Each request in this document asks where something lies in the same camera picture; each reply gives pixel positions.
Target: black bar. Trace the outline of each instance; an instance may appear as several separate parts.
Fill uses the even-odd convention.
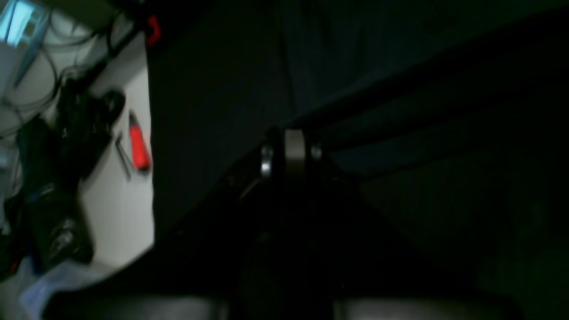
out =
[[[527,18],[500,31],[481,36],[398,75],[380,80],[366,90],[348,94],[315,108],[315,111],[293,122],[290,128],[313,132],[353,117],[488,59],[527,47],[551,32],[565,30],[568,20],[569,6]]]
[[[569,79],[569,70],[565,69],[547,79],[533,79],[531,82],[523,86],[508,89],[503,92],[498,92],[469,101],[464,106],[462,106],[462,108],[452,110],[450,108],[445,108],[449,111],[430,114],[428,116],[422,117],[421,119],[410,121],[409,123],[395,126],[393,128],[370,128],[359,133],[355,133],[348,139],[342,141],[328,142],[326,140],[322,140],[323,148],[327,152],[334,152],[404,136],[406,134],[417,132],[431,126],[440,125],[461,117],[468,117],[475,112],[486,110],[496,105],[506,103],[507,101],[512,100],[512,97],[515,97],[516,95],[524,96],[524,94],[527,94],[529,92],[547,88],[548,86],[554,85],[560,81],[565,81],[567,79]]]

